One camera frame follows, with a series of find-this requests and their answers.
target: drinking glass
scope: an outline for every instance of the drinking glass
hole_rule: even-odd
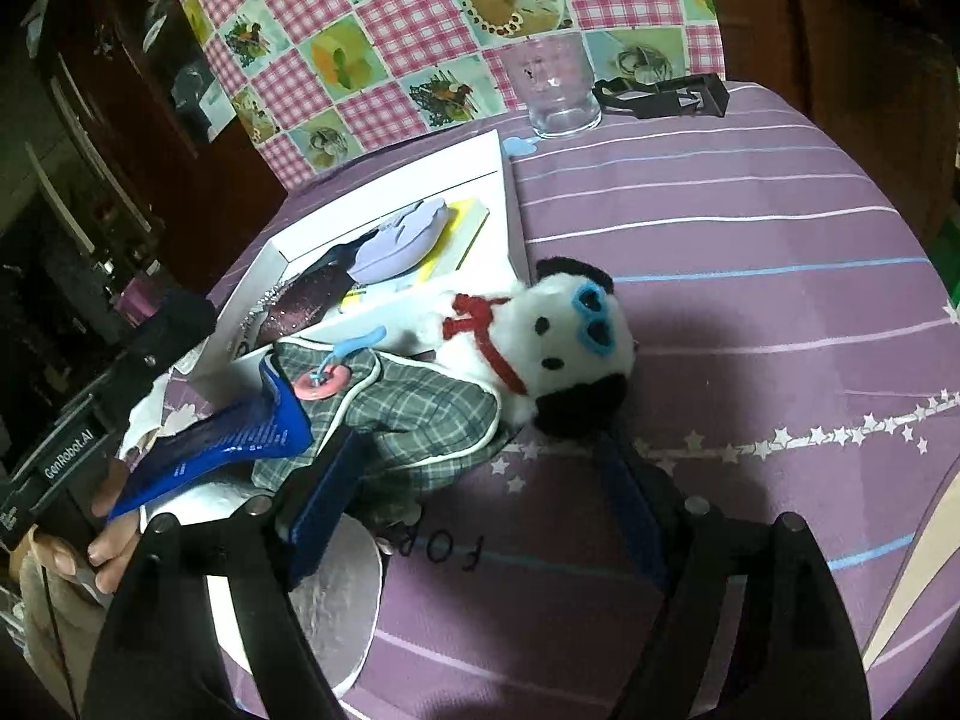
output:
[[[560,138],[600,124],[593,69],[579,33],[518,40],[503,52],[503,63],[541,138]]]

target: stuffed animal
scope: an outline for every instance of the stuffed animal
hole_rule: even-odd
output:
[[[601,269],[552,257],[535,271],[507,295],[448,295],[422,337],[439,365],[495,386],[512,427],[585,437],[623,402],[634,339]]]

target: black ear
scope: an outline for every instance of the black ear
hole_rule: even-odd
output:
[[[607,295],[613,294],[613,279],[608,274],[592,265],[582,263],[580,260],[574,260],[572,257],[547,257],[545,260],[539,260],[534,266],[534,270],[538,281],[555,274],[584,276],[603,287],[603,291]]]
[[[536,399],[534,424],[555,439],[583,439],[608,427],[627,396],[627,377],[612,373]]]

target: blue sticker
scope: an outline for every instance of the blue sticker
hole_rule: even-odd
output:
[[[538,138],[536,135],[532,138],[504,138],[503,152],[508,157],[530,156],[530,154],[536,152],[535,143],[541,140],[542,138]]]

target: plaid cloth bag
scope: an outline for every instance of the plaid cloth bag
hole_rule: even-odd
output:
[[[277,367],[290,381],[314,370],[330,346],[288,338],[274,344]],[[514,432],[500,422],[500,402],[486,385],[450,371],[369,349],[349,359],[349,384],[325,400],[301,401],[314,440],[301,455],[253,464],[253,483],[276,490],[313,463],[341,424],[368,434],[368,459],[350,513],[366,524],[397,518],[432,490],[444,488],[496,456]]]

